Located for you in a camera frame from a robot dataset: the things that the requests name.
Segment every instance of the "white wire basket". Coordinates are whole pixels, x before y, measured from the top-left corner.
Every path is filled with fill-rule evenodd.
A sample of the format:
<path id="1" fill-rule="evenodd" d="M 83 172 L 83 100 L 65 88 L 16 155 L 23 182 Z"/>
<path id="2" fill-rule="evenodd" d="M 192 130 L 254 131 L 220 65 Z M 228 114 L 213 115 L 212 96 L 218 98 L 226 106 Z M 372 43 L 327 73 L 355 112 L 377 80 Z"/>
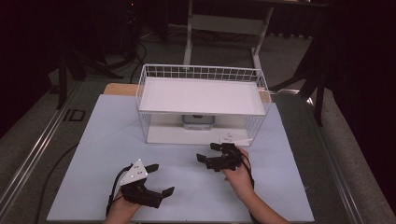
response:
<path id="1" fill-rule="evenodd" d="M 145 64 L 136 93 L 146 141 L 158 144 L 250 146 L 270 103 L 262 70 L 251 68 Z"/>

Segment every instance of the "white tabletop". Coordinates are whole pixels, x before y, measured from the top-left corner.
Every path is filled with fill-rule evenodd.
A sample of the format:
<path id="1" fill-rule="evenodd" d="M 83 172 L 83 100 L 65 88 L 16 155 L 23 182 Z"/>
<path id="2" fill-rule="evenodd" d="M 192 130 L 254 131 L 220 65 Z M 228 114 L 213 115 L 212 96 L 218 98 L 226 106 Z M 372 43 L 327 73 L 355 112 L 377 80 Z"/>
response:
<path id="1" fill-rule="evenodd" d="M 313 221 L 304 185 L 276 105 L 251 147 L 246 147 L 255 190 L 289 221 Z M 196 153 L 218 156 L 209 146 L 148 145 L 133 96 L 101 95 L 49 211 L 51 221 L 100 221 L 117 173 L 141 159 L 159 163 L 146 187 L 161 192 L 175 187 L 159 209 L 143 206 L 136 222 L 249 222 L 222 173 L 207 170 Z"/>

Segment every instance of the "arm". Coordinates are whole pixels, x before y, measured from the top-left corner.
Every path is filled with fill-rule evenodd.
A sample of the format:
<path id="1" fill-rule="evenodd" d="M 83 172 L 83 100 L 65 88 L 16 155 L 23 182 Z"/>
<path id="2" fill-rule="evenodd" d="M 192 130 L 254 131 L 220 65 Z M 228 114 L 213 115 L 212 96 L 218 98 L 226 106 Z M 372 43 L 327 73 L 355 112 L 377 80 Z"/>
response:
<path id="1" fill-rule="evenodd" d="M 248 153 L 242 148 L 239 149 L 246 156 L 244 158 L 244 162 L 248 165 Z M 222 172 L 230 182 L 233 187 L 233 191 L 238 196 L 239 200 L 242 201 L 250 214 L 253 215 L 260 223 L 289 223 L 285 218 L 268 206 L 268 204 L 265 203 L 256 194 L 256 192 L 254 192 L 250 183 L 248 170 L 245 166 L 241 165 L 235 171 L 227 169 L 222 170 Z"/>
<path id="2" fill-rule="evenodd" d="M 127 202 L 120 197 L 121 193 L 119 192 L 116 196 L 116 201 L 111 204 L 110 211 L 108 212 L 104 224 L 127 224 L 142 206 L 138 203 Z"/>

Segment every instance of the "human hand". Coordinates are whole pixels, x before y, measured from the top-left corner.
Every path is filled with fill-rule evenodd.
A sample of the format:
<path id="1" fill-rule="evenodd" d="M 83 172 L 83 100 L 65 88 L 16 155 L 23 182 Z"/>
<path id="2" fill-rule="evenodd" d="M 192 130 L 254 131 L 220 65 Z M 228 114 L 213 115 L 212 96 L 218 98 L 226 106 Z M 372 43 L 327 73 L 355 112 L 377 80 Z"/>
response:
<path id="1" fill-rule="evenodd" d="M 244 155 L 242 156 L 243 161 L 247 165 L 247 168 L 250 169 L 248 162 L 248 152 L 241 147 L 237 148 Z M 225 175 L 225 180 L 228 180 L 230 182 L 233 191 L 242 201 L 244 201 L 246 197 L 251 196 L 251 194 L 254 194 L 254 189 L 251 185 L 250 175 L 247 168 L 245 167 L 245 165 L 242 164 L 234 171 L 230 169 L 221 170 Z"/>
<path id="2" fill-rule="evenodd" d="M 142 205 L 126 201 L 119 191 L 115 201 L 111 204 L 110 211 L 104 224 L 127 224 Z"/>

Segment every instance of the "gray floor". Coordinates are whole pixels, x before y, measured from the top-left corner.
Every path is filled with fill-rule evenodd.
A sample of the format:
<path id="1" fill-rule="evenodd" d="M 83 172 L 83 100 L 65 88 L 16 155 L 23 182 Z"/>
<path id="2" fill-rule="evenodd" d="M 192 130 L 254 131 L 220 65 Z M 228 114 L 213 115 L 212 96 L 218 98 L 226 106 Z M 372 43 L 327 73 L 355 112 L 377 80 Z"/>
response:
<path id="1" fill-rule="evenodd" d="M 155 35 L 142 39 L 147 48 L 145 63 L 182 64 L 185 48 L 185 36 L 170 36 L 169 44 L 157 41 Z M 195 34 L 208 38 L 207 35 Z M 254 44 L 255 38 L 249 37 L 239 42 L 204 42 L 195 38 L 192 48 L 191 64 L 252 67 L 249 45 Z M 292 76 L 299 61 L 303 57 L 310 39 L 276 36 L 266 37 L 261 51 L 262 69 L 269 86 Z M 51 137 L 40 161 L 27 179 L 24 188 L 10 207 L 4 223 L 33 223 L 38 206 L 39 195 L 45 178 L 51 167 L 60 156 L 78 142 L 95 99 L 103 92 L 109 82 L 129 82 L 129 76 L 135 64 L 117 71 L 123 80 L 112 80 L 100 75 L 91 74 L 86 81 L 78 84 L 76 94 L 67 108 L 87 111 L 82 122 L 63 121 Z M 290 86 L 298 90 L 303 82 Z M 302 179 L 307 186 L 306 193 L 311 204 L 315 223 L 353 223 L 348 218 L 343 201 L 339 197 L 340 189 L 334 181 L 334 176 L 328 160 L 325 147 L 331 150 L 336 158 L 336 168 L 339 165 L 341 177 L 345 179 L 347 189 L 361 216 L 361 223 L 396 223 L 396 218 L 386 203 L 384 196 L 375 183 L 374 177 L 361 155 L 360 149 L 347 123 L 343 119 L 330 91 L 325 92 L 323 106 L 323 128 L 316 126 L 312 120 L 312 108 L 302 102 L 294 94 L 274 95 L 282 120 L 290 140 Z M 0 140 L 0 191 L 7 188 L 18 171 L 21 163 L 28 156 L 35 142 L 43 133 L 52 116 L 56 113 L 57 96 L 46 94 L 18 123 Z M 73 153 L 67 155 L 54 171 L 49 180 L 44 197 L 39 223 L 48 223 L 46 215 L 57 189 L 62 183 L 64 173 Z"/>

